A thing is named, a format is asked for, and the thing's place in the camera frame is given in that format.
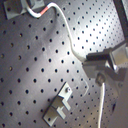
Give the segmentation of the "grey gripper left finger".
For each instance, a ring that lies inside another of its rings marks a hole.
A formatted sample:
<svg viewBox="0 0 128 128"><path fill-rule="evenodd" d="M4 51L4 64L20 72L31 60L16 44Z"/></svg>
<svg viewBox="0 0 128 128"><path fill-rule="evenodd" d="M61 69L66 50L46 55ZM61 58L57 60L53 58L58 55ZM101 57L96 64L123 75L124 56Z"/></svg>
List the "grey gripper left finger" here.
<svg viewBox="0 0 128 128"><path fill-rule="evenodd" d="M111 49L104 49L102 52L89 53L86 56L86 59L88 61L108 60L109 62L111 62L112 61L111 52L112 52Z"/></svg>

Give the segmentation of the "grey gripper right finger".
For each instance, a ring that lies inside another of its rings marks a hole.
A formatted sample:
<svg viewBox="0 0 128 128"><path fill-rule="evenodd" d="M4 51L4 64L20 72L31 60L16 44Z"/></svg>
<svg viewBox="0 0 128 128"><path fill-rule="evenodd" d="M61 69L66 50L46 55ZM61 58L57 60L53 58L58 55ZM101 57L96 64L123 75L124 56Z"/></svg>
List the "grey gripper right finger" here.
<svg viewBox="0 0 128 128"><path fill-rule="evenodd" d="M113 70L107 61L86 61L83 65L88 78L94 78L99 87L110 85L120 88L125 79L125 69Z"/></svg>

